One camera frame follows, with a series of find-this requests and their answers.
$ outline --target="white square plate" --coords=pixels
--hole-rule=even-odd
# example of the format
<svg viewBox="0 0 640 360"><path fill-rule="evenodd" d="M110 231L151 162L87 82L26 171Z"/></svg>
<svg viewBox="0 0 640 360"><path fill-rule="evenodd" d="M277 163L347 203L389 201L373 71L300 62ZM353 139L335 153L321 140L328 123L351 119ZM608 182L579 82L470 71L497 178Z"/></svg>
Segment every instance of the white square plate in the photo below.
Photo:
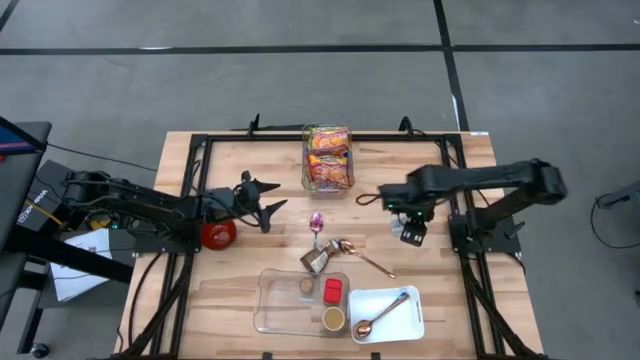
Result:
<svg viewBox="0 0 640 360"><path fill-rule="evenodd" d="M353 336L353 328L358 321L375 318L387 306L391 305L403 291L409 293L409 299L373 323L373 329L369 336L363 340L358 340ZM424 336L420 292L414 286L353 290L349 293L349 314L351 316L351 337L358 344L417 340Z"/></svg>

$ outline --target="red cup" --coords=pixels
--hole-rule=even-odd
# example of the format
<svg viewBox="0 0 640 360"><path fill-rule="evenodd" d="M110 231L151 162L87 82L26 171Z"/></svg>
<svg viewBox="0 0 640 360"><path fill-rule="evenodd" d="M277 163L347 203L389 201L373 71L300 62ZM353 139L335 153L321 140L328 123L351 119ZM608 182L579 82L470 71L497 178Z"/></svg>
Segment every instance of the red cup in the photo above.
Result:
<svg viewBox="0 0 640 360"><path fill-rule="evenodd" d="M200 228L202 245L211 250L226 249L236 239L236 224L229 221L222 224L204 224Z"/></svg>

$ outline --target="wooden table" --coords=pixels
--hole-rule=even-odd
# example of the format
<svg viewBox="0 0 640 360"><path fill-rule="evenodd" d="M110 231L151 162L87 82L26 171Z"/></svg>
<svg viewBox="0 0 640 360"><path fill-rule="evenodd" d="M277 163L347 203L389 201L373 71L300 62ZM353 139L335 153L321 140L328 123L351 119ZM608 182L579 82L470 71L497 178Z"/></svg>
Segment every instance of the wooden table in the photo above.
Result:
<svg viewBox="0 0 640 360"><path fill-rule="evenodd" d="M167 134L155 189L179 195L192 134ZM488 135L461 136L468 167L495 165ZM300 185L300 147L298 142L214 143L207 188L233 187L240 181L241 172L250 170L259 180L282 184L279 189L263 194L263 205L281 199L289 202L272 218L268 234L236 222L238 236L231 248L219 252L203 248L196 255L180 358L260 358L265 351L272 352L276 359L370 358L372 352L380 352L386 358L474 358L459 259L451 249L447 229L449 207L436 208L424 244L416 248L391 234L391 214L383 211L379 203L363 207L354 202L360 194L376 192L380 184L404 182L406 174L421 165L440 164L437 146L423 142L354 143L356 184L348 198L340 200L307 197ZM502 190L484 193L491 202L503 196ZM479 197L475 200L481 206L482 200ZM351 289L416 286L421 293L426 328L422 339L361 346L350 337L273 335L254 329L253 310L260 272L266 268L304 271L299 258L310 249L312 235L308 222L314 211L325 217L321 241L347 238L365 255L392 270L397 279L390 279L362 260L346 255L333 258L325 271L345 273ZM146 255L136 262L120 326L125 339L133 292L152 257ZM497 307L525 344L541 352L522 268L504 254L491 254L487 258ZM157 309L166 259L167 255L163 255L158 260L143 284L135 310L136 335ZM484 311L480 312L487 351L492 351L488 320ZM161 352L168 351L173 317L173 313L167 317Z"/></svg>

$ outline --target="monitor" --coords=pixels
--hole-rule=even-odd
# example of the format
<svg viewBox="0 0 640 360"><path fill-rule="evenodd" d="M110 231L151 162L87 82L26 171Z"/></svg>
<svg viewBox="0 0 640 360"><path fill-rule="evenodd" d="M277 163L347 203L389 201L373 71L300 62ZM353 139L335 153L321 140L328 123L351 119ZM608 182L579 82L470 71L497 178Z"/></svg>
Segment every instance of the monitor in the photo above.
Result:
<svg viewBox="0 0 640 360"><path fill-rule="evenodd" d="M43 152L46 145L0 116L0 156Z"/></svg>

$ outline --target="gray carpet floor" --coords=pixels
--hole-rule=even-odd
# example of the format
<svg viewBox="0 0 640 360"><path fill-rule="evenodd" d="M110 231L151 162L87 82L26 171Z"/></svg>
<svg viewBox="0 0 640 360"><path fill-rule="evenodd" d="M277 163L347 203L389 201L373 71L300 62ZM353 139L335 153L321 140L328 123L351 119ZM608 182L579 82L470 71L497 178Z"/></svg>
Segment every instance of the gray carpet floor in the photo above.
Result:
<svg viewBox="0 0 640 360"><path fill-rule="evenodd" d="M0 12L9 0L0 0ZM454 44L640 43L634 0L447 0ZM439 43L431 1L20 0L0 48ZM458 53L470 129L488 131L499 163L539 157L561 168L569 197L518 215L527 282L547 354L640 355L640 247L591 233L594 198L640 180L640 52ZM51 142L157 166L165 133L344 122L456 130L443 56L433 53L0 56L0 114L50 121ZM75 169L150 186L154 174L51 149ZM640 241L632 209L596 214L602 237ZM126 294L113 306L45 312L50 359L107 356ZM0 333L15 355L30 299L19 290Z"/></svg>

